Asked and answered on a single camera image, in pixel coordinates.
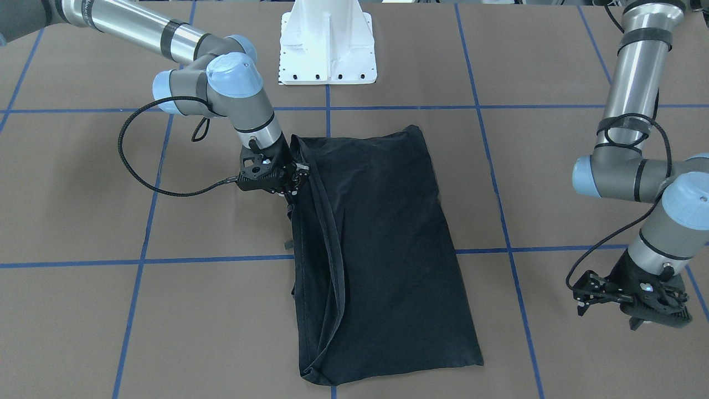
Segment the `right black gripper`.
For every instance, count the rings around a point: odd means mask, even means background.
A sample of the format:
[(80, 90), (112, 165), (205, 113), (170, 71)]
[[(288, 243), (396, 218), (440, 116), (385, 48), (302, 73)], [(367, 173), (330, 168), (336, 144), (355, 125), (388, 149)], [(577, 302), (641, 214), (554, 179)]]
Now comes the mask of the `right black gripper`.
[(237, 185), (243, 191), (264, 190), (284, 196), (295, 194), (311, 174), (306, 163), (296, 162), (286, 139), (259, 147), (250, 139), (240, 153)]

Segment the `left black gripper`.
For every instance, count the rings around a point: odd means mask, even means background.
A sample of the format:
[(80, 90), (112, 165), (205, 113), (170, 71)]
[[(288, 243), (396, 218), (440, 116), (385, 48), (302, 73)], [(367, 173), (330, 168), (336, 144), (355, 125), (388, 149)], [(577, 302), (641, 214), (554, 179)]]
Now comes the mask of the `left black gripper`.
[(660, 273), (653, 274), (637, 266), (624, 252), (609, 275), (587, 270), (571, 285), (571, 291), (578, 302), (578, 315), (583, 316), (592, 305), (618, 303), (630, 316), (631, 331), (644, 323), (683, 328), (693, 321), (683, 278), (675, 272), (673, 263), (662, 264)]

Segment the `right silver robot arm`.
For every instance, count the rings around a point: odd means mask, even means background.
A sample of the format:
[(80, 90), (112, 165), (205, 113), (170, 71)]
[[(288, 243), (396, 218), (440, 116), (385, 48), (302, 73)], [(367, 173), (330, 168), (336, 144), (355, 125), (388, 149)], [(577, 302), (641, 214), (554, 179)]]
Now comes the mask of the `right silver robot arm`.
[(153, 107), (201, 117), (193, 142), (206, 137), (213, 119), (230, 121), (242, 146), (239, 171), (209, 185), (208, 191), (233, 183), (241, 191), (265, 191), (291, 201), (308, 180), (309, 166), (292, 157), (258, 72), (258, 53), (245, 37), (218, 37), (132, 1), (3, 1), (1, 11), (2, 45), (64, 23), (125, 40), (181, 66), (155, 76), (153, 101), (127, 118), (117, 138), (122, 164), (148, 189), (181, 196), (142, 179), (124, 152), (130, 124)]

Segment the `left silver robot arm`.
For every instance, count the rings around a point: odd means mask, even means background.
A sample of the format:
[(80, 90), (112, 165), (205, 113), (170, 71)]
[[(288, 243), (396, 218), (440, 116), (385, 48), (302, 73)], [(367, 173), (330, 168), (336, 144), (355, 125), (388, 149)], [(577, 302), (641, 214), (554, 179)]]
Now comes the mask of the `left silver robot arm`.
[(640, 229), (608, 275), (588, 270), (575, 283), (566, 278), (578, 315), (592, 305), (617, 303), (632, 331), (643, 324), (683, 328), (692, 322), (681, 273), (707, 243), (707, 154), (676, 161), (656, 121), (673, 33), (686, 10), (685, 1), (633, 1), (625, 7), (595, 146), (572, 172), (580, 194), (651, 205), (620, 228)]

